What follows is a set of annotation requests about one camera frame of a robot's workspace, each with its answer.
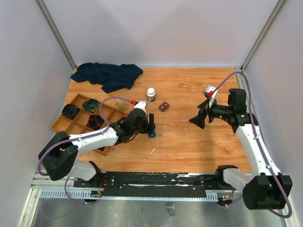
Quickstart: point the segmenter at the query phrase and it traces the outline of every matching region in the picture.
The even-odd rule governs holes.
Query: wooden tabletop
[[[217,86],[233,69],[146,68],[143,71],[132,89],[109,94],[100,89],[102,85],[71,81],[64,105],[77,93],[100,101],[110,96],[146,100],[149,87],[156,91],[156,100],[147,106],[147,112],[155,116],[155,138],[139,134],[130,143],[112,147],[107,156],[91,151],[79,157],[80,160],[93,161],[105,171],[213,173],[218,165],[236,165],[245,173],[251,172],[243,146],[226,122],[215,119],[211,124],[206,123],[204,130],[188,122],[205,100],[204,88],[208,84]],[[236,77],[230,78],[220,88],[217,103],[227,105],[228,90],[237,87]],[[158,106],[164,101],[170,107],[161,112]],[[116,100],[107,104],[117,107]]]

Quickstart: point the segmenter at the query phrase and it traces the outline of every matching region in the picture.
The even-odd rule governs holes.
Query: wooden tray
[[[90,99],[90,97],[84,96],[82,94],[77,94],[74,99],[71,101],[71,104],[75,104],[79,109],[79,113],[75,116],[73,120],[70,120],[66,117],[60,115],[55,123],[51,126],[51,129],[55,132],[65,131],[68,135],[73,134],[82,134],[90,131],[94,131],[93,129],[87,127],[87,121],[89,116],[93,114],[99,114],[99,108],[94,112],[90,113],[86,110],[83,110],[82,104]],[[102,105],[102,113],[104,117],[110,122],[116,122],[122,117],[126,117],[127,114],[121,110],[118,110],[112,106],[103,104]],[[101,129],[106,126],[106,123],[103,123]],[[95,152],[106,156],[111,147],[105,147],[104,150],[96,149]]]

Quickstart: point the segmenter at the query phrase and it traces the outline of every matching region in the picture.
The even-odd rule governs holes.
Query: pill bottle
[[[149,88],[147,89],[147,101],[153,102],[156,99],[156,92],[155,89]]]

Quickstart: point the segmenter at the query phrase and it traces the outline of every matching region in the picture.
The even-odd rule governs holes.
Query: dark blue cloth
[[[84,63],[77,68],[71,79],[77,82],[89,81],[92,84],[103,85],[106,93],[127,87],[131,89],[134,81],[143,70],[136,65],[111,65],[99,63]]]

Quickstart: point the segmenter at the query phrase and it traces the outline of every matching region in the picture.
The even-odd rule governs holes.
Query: blue small object
[[[149,138],[155,138],[155,137],[156,137],[156,132],[153,131],[153,134],[148,134],[148,137],[149,137]]]

